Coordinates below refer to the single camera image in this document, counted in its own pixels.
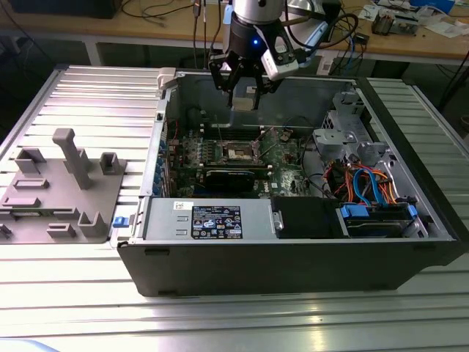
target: floor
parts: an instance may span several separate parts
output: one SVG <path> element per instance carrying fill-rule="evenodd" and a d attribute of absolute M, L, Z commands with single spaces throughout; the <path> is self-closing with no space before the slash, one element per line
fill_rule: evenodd
<path fill-rule="evenodd" d="M 89 64 L 82 43 L 53 40 L 37 42 L 57 64 Z M 100 52 L 108 66 L 194 68 L 193 52 L 190 48 L 145 48 L 140 45 L 101 44 Z M 316 58 L 310 67 L 302 71 L 302 74 L 314 74 L 318 64 L 319 59 Z M 361 64 L 359 61 L 352 62 L 345 75 L 370 76 L 374 65 L 375 62 L 372 60 L 363 60 Z M 199 67 L 201 66 L 202 58 L 199 60 Z M 453 71 L 457 69 L 457 67 L 447 68 Z M 0 56 L 1 140 L 29 105 L 52 69 L 53 66 L 49 61 L 29 41 L 24 41 L 19 55 L 13 56 L 7 52 Z M 344 75 L 343 71 L 337 70 L 335 74 Z M 411 64 L 402 77 L 415 82 L 426 96 L 437 104 L 443 91 L 442 87 L 446 87 L 451 74 L 447 72 L 445 76 L 436 65 Z M 463 114 L 469 114 L 467 96 L 469 96 L 469 87 L 466 85 L 444 112 L 445 118 L 462 137 L 468 134 L 459 123 Z"/>

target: black cable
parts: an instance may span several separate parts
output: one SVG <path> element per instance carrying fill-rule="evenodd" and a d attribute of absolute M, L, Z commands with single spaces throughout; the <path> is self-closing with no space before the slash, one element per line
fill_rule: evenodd
<path fill-rule="evenodd" d="M 447 79 L 451 79 L 452 77 L 446 73 L 445 71 L 443 71 L 442 67 L 440 65 L 436 65 L 437 69 L 447 78 Z"/>
<path fill-rule="evenodd" d="M 197 67 L 197 50 L 196 50 L 196 33 L 197 33 L 197 22 L 199 21 L 198 17 L 193 19 L 193 36 L 192 36 L 192 46 L 193 46 L 193 64 Z"/>
<path fill-rule="evenodd" d="M 340 10 L 342 11 L 342 13 L 345 14 L 344 8 L 341 8 Z M 347 25 L 349 26 L 349 29 L 348 29 L 348 30 L 351 30 L 352 25 L 350 24 L 349 20 L 347 19 L 346 22 L 347 22 Z M 341 29 L 342 31 L 347 30 L 345 27 L 343 27 L 343 26 L 342 26 L 341 24 L 339 24 L 339 23 L 338 23 L 336 26 L 334 26 L 334 29 L 335 29 L 335 28 L 339 28 L 339 29 Z M 335 68 L 332 70 L 332 72 L 329 73 L 329 76 L 332 76 L 332 75 L 334 74 L 334 72 L 336 72 L 336 69 L 342 65 L 342 61 L 344 61 L 345 55 L 347 55 L 348 51 L 350 50 L 350 46 L 352 46 L 352 40 L 350 40 L 350 41 L 348 42 L 347 50 L 344 51 L 344 55 L 342 55 L 342 58 L 340 59 L 340 61 L 339 61 L 339 63 L 337 64 L 337 66 L 335 66 Z"/>
<path fill-rule="evenodd" d="M 328 34 L 328 31 L 324 31 L 322 33 L 320 39 L 315 45 L 306 45 L 305 43 L 302 43 L 301 41 L 298 40 L 298 38 L 295 37 L 293 34 L 290 26 L 287 26 L 287 31 L 290 37 L 293 39 L 295 43 L 297 43 L 299 46 L 303 46 L 304 48 L 310 49 L 311 51 L 309 52 L 309 55 L 311 56 L 317 49 L 324 49 L 324 48 L 330 48 L 331 46 L 334 46 L 336 44 L 339 44 L 343 40 L 346 40 L 348 37 L 351 36 L 351 34 L 357 29 L 358 27 L 358 17 L 356 15 L 353 15 L 352 13 L 345 13 L 343 15 L 338 16 L 337 18 L 334 18 L 333 21 L 330 23 L 330 27 L 334 27 L 339 21 L 344 20 L 344 18 L 352 18 L 354 20 L 354 24 L 352 26 L 352 29 L 348 31 L 348 33 L 343 36 L 343 38 L 340 38 L 338 40 L 333 41 L 332 43 L 327 43 L 321 46 L 322 41 L 325 39 L 326 35 Z M 285 0 L 285 20 L 288 21 L 288 1 Z"/>
<path fill-rule="evenodd" d="M 361 64 L 363 63 L 363 54 L 365 54 L 365 51 L 366 51 L 366 45 L 363 46 L 363 44 L 360 44 L 360 46 L 361 46 L 360 54 L 350 62 L 350 70 L 355 69 L 355 67 L 358 63 L 358 69 L 355 71 L 355 75 L 360 70 Z M 347 63 L 345 65 L 339 67 L 339 70 L 343 70 L 346 66 L 347 66 Z"/>
<path fill-rule="evenodd" d="M 14 19 L 13 17 L 11 16 L 11 14 L 7 11 L 7 9 L 5 8 L 5 5 L 3 3 L 3 0 L 0 0 L 0 6 L 1 8 L 3 9 L 3 11 L 5 12 L 5 15 L 7 15 L 7 17 L 9 18 L 10 21 L 12 21 L 12 23 L 16 26 L 16 28 L 18 28 L 20 31 L 23 32 L 23 34 L 29 39 L 31 40 L 34 45 L 36 46 L 36 48 L 47 58 L 47 60 L 49 60 L 51 62 L 51 64 L 53 66 L 56 65 L 55 61 L 53 61 L 51 59 L 51 57 L 49 55 L 47 55 L 47 53 L 43 50 L 43 48 L 40 47 L 39 44 L 36 43 L 36 40 L 34 40 L 33 37 L 31 37 L 28 33 L 26 33 L 26 31 L 23 29 L 23 27 L 21 27 Z"/>
<path fill-rule="evenodd" d="M 453 75 L 456 73 L 456 71 L 450 70 L 449 68 L 444 67 L 443 65 L 438 65 L 438 64 L 437 64 L 437 66 L 438 66 L 439 68 L 442 68 L 442 69 L 444 69 L 445 71 L 447 71 L 447 72 L 453 74 Z"/>
<path fill-rule="evenodd" d="M 34 82 L 32 81 L 25 73 L 32 73 L 34 74 L 36 77 L 38 77 L 42 82 L 45 82 L 46 81 L 46 78 L 44 78 L 42 75 L 40 75 L 39 73 L 37 73 L 36 71 L 33 71 L 33 70 L 30 70 L 28 69 L 24 63 L 21 63 L 21 62 L 18 62 L 18 58 L 19 56 L 21 55 L 22 53 L 22 50 L 23 50 L 23 47 L 20 48 L 20 53 L 19 54 L 16 54 L 16 53 L 13 53 L 11 52 L 11 50 L 5 46 L 3 46 L 1 43 L 0 43 L 0 48 L 4 51 L 4 53 L 7 55 L 6 57 L 6 62 L 2 62 L 0 63 L 0 67 L 8 64 L 10 62 L 10 60 L 13 61 L 13 63 L 15 64 L 16 68 L 18 71 L 21 71 L 23 72 L 23 75 L 25 76 L 26 79 L 28 79 L 28 81 L 32 82 L 32 83 L 37 83 L 37 82 Z"/>
<path fill-rule="evenodd" d="M 448 103 L 451 101 L 451 99 L 454 97 L 457 91 L 464 85 L 464 83 L 467 81 L 468 78 L 469 78 L 469 66 L 466 67 L 466 69 L 462 72 L 461 76 L 454 82 L 453 86 L 449 89 L 443 103 L 440 104 L 440 106 L 438 106 L 438 109 L 440 111 L 444 110 L 446 105 L 448 105 Z"/>
<path fill-rule="evenodd" d="M 304 117 L 303 115 L 293 115 L 293 116 L 289 117 L 289 118 L 284 122 L 284 124 L 282 125 L 282 127 L 285 128 L 285 127 L 287 126 L 287 123 L 288 123 L 288 122 L 290 122 L 290 121 L 293 120 L 293 119 L 297 119 L 297 118 L 298 118 L 298 119 L 303 119 L 303 120 L 305 120 L 305 121 L 308 123 L 308 125 L 310 125 L 311 127 L 317 128 L 316 126 L 314 126 L 314 125 L 311 123 L 311 121 L 309 121 L 309 120 L 308 120 L 306 117 Z"/>
<path fill-rule="evenodd" d="M 448 85 L 446 86 L 446 88 L 443 92 L 443 95 L 442 95 L 441 100 L 440 100 L 440 105 L 438 106 L 439 111 L 444 110 L 446 104 L 450 101 L 451 96 L 450 96 L 449 92 L 451 90 L 451 85 L 453 84 L 453 81 L 457 77 L 458 73 L 464 67 L 464 64 L 468 60 L 468 57 L 469 57 L 469 50 L 468 50 L 468 53 L 466 54 L 465 58 L 462 60 L 461 65 L 458 67 L 458 69 L 457 69 L 456 73 L 454 74 L 453 78 L 450 80 L 450 82 L 448 83 Z"/>
<path fill-rule="evenodd" d="M 341 65 L 342 65 L 342 61 L 344 61 L 345 55 L 347 55 L 347 53 L 349 52 L 351 45 L 352 45 L 352 40 L 348 42 L 347 50 L 344 51 L 344 55 L 342 55 L 342 57 L 341 57 L 339 63 L 338 63 L 338 64 L 332 69 L 332 71 L 329 73 L 330 76 L 332 76 L 332 75 L 336 72 L 336 70 L 337 70 L 338 68 L 339 68 L 339 70 L 341 70 L 340 67 L 341 67 Z"/>
<path fill-rule="evenodd" d="M 210 51 L 213 51 L 213 46 L 215 45 L 215 40 L 217 39 L 218 33 L 221 29 L 221 0 L 218 0 L 218 27 L 215 35 L 213 36 L 212 43 L 210 44 Z"/>
<path fill-rule="evenodd" d="M 303 171 L 304 176 L 308 179 L 310 185 L 315 187 L 319 192 L 324 194 L 327 198 L 331 198 L 331 196 L 329 194 L 327 194 L 325 191 L 323 191 L 320 186 L 318 186 L 315 182 L 311 181 L 310 177 L 312 177 L 314 174 L 310 175 L 308 177 L 308 175 L 306 174 L 306 171 L 305 171 L 304 161 L 305 161 L 306 148 L 308 147 L 308 143 L 309 143 L 309 141 L 311 141 L 312 138 L 313 138 L 313 134 L 310 134 L 308 139 L 305 142 L 305 147 L 303 148 L 303 152 L 301 153 L 301 161 L 300 161 L 301 170 Z"/>
<path fill-rule="evenodd" d="M 130 3 L 132 0 L 126 0 L 126 2 L 122 3 L 122 7 L 121 7 L 121 11 L 126 14 L 127 16 L 130 16 L 130 17 L 134 17 L 134 18 L 155 18 L 155 17 L 161 17 L 161 16 L 164 16 L 164 15 L 169 15 L 170 13 L 173 13 L 173 12 L 176 12 L 176 11 L 180 11 L 180 10 L 183 10 L 183 9 L 188 9 L 189 7 L 193 7 L 193 5 L 187 5 L 187 6 L 183 6 L 183 7 L 178 7 L 177 9 L 173 9 L 171 11 L 167 11 L 167 12 L 162 12 L 162 13 L 157 13 L 156 15 L 134 15 L 133 13 L 130 13 L 130 12 L 127 12 L 125 10 L 125 5 L 127 5 L 128 3 Z"/>
<path fill-rule="evenodd" d="M 150 9 L 153 9 L 155 7 L 163 7 L 163 6 L 168 6 L 168 5 L 171 5 L 175 0 L 169 0 L 168 2 L 165 2 L 164 4 L 158 4 L 158 5 L 152 5 L 152 6 L 148 6 L 148 7 L 145 7 L 143 8 L 142 5 L 141 5 L 141 1 L 142 0 L 139 0 L 139 7 L 140 7 L 140 14 L 143 16 L 151 16 L 152 14 L 151 13 L 148 13 L 148 10 Z M 143 18 L 146 22 L 150 22 L 150 23 L 154 23 L 154 24 L 157 24 L 159 26 L 161 26 L 162 28 L 164 28 L 164 23 L 162 21 L 159 21 L 158 18 Z"/>
<path fill-rule="evenodd" d="M 357 68 L 357 70 L 355 71 L 355 76 L 358 75 L 358 72 L 360 71 L 361 64 L 363 64 L 363 55 L 365 54 L 365 51 L 366 51 L 367 46 L 368 46 L 367 44 L 365 44 L 365 46 L 363 46 L 363 44 L 360 44 L 360 47 L 361 47 L 361 54 L 360 54 L 360 56 L 358 57 L 358 59 L 360 59 L 360 64 L 358 64 L 358 68 Z"/>

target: gray plastic part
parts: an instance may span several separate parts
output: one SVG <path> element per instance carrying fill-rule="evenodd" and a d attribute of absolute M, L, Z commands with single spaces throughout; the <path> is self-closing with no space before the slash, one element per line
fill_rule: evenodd
<path fill-rule="evenodd" d="M 3 235 L 5 238 L 10 238 L 12 231 L 5 224 L 0 224 L 0 235 Z"/>
<path fill-rule="evenodd" d="M 88 159 L 88 155 L 86 154 L 86 151 L 84 148 L 76 148 L 78 151 L 78 155 L 80 156 L 82 164 L 85 166 L 86 172 L 89 171 L 89 168 L 91 166 L 91 161 Z M 68 161 L 64 160 L 64 165 L 65 168 L 67 169 L 68 173 L 71 174 L 73 171 L 72 169 L 68 166 Z"/>
<path fill-rule="evenodd" d="M 75 237 L 76 232 L 73 229 L 72 225 L 68 222 L 59 223 L 54 222 L 53 224 L 49 224 L 49 228 L 46 232 L 52 237 Z"/>
<path fill-rule="evenodd" d="M 89 178 L 92 186 L 82 191 L 73 175 L 65 169 L 63 159 L 47 159 L 36 164 L 49 182 L 48 188 L 16 189 L 16 180 L 24 180 L 18 171 L 15 178 L 0 199 L 0 223 L 6 224 L 13 236 L 5 240 L 0 236 L 0 244 L 5 243 L 102 243 L 108 238 L 108 232 L 98 237 L 86 237 L 78 227 L 77 214 L 86 212 L 94 216 L 100 212 L 107 228 L 111 226 L 114 207 L 116 206 L 123 175 L 103 175 L 99 159 L 90 159 Z M 123 170 L 126 160 L 119 160 Z M 5 208 L 1 204 L 6 198 L 34 197 L 41 201 L 38 208 Z M 52 238 L 46 230 L 50 223 L 69 222 L 76 232 L 75 237 Z"/>
<path fill-rule="evenodd" d="M 103 153 L 100 158 L 101 170 L 103 175 L 120 175 L 124 172 L 119 164 L 116 153 Z"/>
<path fill-rule="evenodd" d="M 81 213 L 78 220 L 78 227 L 86 237 L 99 237 L 107 232 L 108 227 L 103 221 L 100 212 L 96 212 L 93 221 L 88 219 L 85 212 Z"/>
<path fill-rule="evenodd" d="M 91 186 L 91 180 L 86 172 L 86 166 L 81 160 L 80 154 L 78 153 L 73 138 L 75 132 L 71 128 L 57 128 L 53 133 L 52 142 L 61 147 L 62 152 L 68 162 L 68 167 L 71 169 L 73 176 L 75 176 L 77 184 L 80 189 L 88 189 Z"/>
<path fill-rule="evenodd" d="M 27 178 L 16 180 L 13 187 L 16 189 L 44 189 L 49 187 L 49 182 L 45 178 Z"/>
<path fill-rule="evenodd" d="M 58 218 L 58 220 L 77 220 L 80 218 L 80 212 L 77 208 L 54 211 L 53 215 Z"/>
<path fill-rule="evenodd" d="M 4 207 L 13 207 L 13 208 L 29 208 L 29 207 L 39 207 L 41 201 L 39 198 L 23 198 L 23 197 L 8 197 L 5 198 L 2 205 Z"/>
<path fill-rule="evenodd" d="M 37 148 L 23 148 L 15 163 L 26 177 L 36 177 L 40 173 L 36 163 L 45 163 L 45 159 Z"/>
<path fill-rule="evenodd" d="M 11 211 L 0 211 L 0 220 L 15 220 L 15 217 L 12 215 Z"/>

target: blue cable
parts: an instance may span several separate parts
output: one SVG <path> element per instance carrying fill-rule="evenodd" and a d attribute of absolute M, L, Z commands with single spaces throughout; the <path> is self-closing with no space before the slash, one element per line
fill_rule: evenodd
<path fill-rule="evenodd" d="M 376 182 L 376 179 L 374 178 L 373 172 L 371 172 L 367 169 L 359 169 L 355 173 L 355 175 L 353 176 L 353 191 L 355 191 L 355 194 L 357 194 L 357 197 L 360 198 L 361 200 L 363 200 L 366 203 L 366 205 L 368 205 L 369 207 L 372 206 L 370 201 L 367 198 L 363 197 L 360 193 L 360 190 L 358 189 L 358 178 L 360 177 L 360 174 L 363 173 L 363 172 L 368 172 L 369 173 L 369 176 L 372 180 L 372 188 L 373 188 L 374 198 L 376 199 L 376 201 L 379 204 L 383 205 L 383 206 L 388 205 L 388 203 L 386 203 L 386 201 L 384 200 L 384 198 L 381 195 L 380 191 L 378 190 L 378 184 Z"/>
<path fill-rule="evenodd" d="M 350 63 L 352 62 L 353 53 L 355 52 L 355 42 L 353 41 L 352 37 L 350 37 L 350 44 L 352 47 L 352 51 L 350 52 L 350 57 L 349 57 L 349 61 L 347 61 L 347 66 L 345 66 L 344 76 L 350 68 Z"/>

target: sticker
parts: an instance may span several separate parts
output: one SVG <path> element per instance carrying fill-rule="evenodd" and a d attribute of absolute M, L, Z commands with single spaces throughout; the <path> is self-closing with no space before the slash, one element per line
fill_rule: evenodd
<path fill-rule="evenodd" d="M 192 238 L 209 240 L 243 238 L 240 207 L 191 207 Z"/>
<path fill-rule="evenodd" d="M 174 202 L 174 210 L 192 210 L 193 202 Z"/>

